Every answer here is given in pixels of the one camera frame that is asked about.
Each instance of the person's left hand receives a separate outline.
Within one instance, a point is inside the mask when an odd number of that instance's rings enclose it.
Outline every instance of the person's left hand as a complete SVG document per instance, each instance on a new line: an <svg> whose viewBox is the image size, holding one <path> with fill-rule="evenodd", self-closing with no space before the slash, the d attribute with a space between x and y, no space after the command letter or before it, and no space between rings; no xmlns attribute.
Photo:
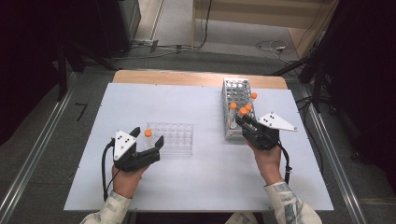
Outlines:
<svg viewBox="0 0 396 224"><path fill-rule="evenodd" d="M142 169L125 173L122 170L119 171L116 177L113 180L113 190L119 195L132 199L134 197L134 192L137 189L137 185L139 184L140 179L142 178L142 174L149 168L149 166L143 167ZM113 176L117 173L119 169L114 167L111 170Z"/></svg>

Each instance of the sleeve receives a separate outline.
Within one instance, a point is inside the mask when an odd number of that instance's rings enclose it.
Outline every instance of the sleeve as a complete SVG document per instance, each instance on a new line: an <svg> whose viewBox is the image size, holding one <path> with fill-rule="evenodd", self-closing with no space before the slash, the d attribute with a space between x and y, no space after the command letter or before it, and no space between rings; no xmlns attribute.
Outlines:
<svg viewBox="0 0 396 224"><path fill-rule="evenodd" d="M80 224L121 224L131 202L132 199L111 191L102 209L97 213L87 215Z"/></svg>
<svg viewBox="0 0 396 224"><path fill-rule="evenodd" d="M314 209L298 199L284 180L264 188L275 209L277 223L321 223Z"/></svg>

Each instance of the human arm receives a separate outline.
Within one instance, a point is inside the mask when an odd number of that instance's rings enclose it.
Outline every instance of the human arm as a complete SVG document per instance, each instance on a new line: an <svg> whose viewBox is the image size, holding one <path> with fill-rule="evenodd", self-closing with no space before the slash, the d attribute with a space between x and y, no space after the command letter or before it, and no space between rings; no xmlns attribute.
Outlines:
<svg viewBox="0 0 396 224"><path fill-rule="evenodd" d="M136 172L123 172L119 171L113 166L112 174L113 180L113 191L106 199L106 202L102 209L93 214L87 215L81 224L96 224L106 223L115 224L121 223L128 212L128 208L131 205L134 192L137 189L142 174L149 167L142 168Z"/></svg>
<svg viewBox="0 0 396 224"><path fill-rule="evenodd" d="M307 203L298 199L279 172L282 150L258 150L249 142L260 174L264 179L265 191L274 207L278 223L321 223L320 217Z"/></svg>

